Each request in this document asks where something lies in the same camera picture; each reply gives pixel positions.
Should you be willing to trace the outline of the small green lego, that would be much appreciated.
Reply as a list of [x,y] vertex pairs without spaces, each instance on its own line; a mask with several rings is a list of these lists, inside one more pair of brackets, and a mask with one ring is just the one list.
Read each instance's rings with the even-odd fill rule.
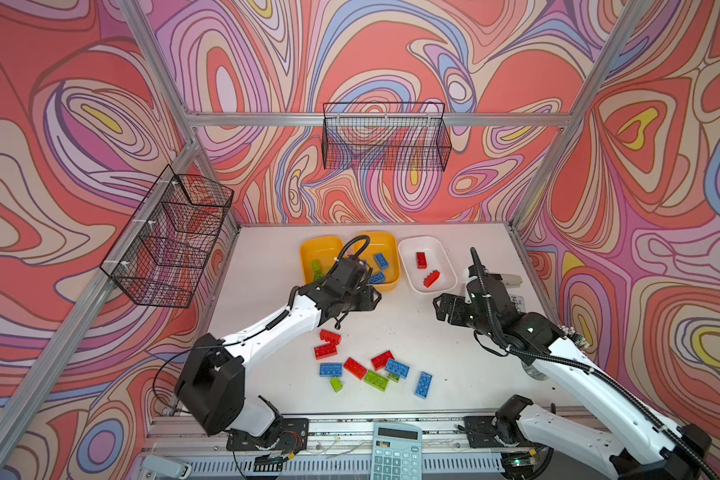
[[312,281],[318,281],[324,276],[324,270],[319,260],[312,260],[310,263],[312,269]]

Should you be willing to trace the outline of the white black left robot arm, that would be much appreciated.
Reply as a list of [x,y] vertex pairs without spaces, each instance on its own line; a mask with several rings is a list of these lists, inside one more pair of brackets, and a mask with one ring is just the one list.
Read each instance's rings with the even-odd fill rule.
[[295,338],[352,312],[373,311],[381,294],[373,269],[355,255],[336,260],[320,279],[291,289],[279,310],[221,339],[211,334],[192,346],[174,388],[176,399],[209,435],[245,433],[270,446],[284,432],[271,402],[249,395],[247,377]]

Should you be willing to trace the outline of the blue lego brick studs up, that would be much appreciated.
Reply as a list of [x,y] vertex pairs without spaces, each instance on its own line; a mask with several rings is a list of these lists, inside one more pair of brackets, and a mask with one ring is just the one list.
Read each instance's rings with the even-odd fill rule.
[[382,253],[376,253],[373,258],[380,270],[386,270],[389,268],[389,263]]

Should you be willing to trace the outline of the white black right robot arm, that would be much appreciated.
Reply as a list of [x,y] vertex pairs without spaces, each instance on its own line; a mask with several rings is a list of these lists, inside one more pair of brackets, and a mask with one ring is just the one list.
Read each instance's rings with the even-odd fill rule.
[[637,398],[589,360],[573,334],[542,314],[518,310],[494,276],[473,267],[467,274],[464,295],[434,299],[437,319],[489,338],[490,353],[514,357],[528,375],[556,382],[605,427],[586,427],[514,395],[482,434],[507,446],[547,446],[609,479],[717,478],[706,460],[712,441],[703,429],[680,425]]

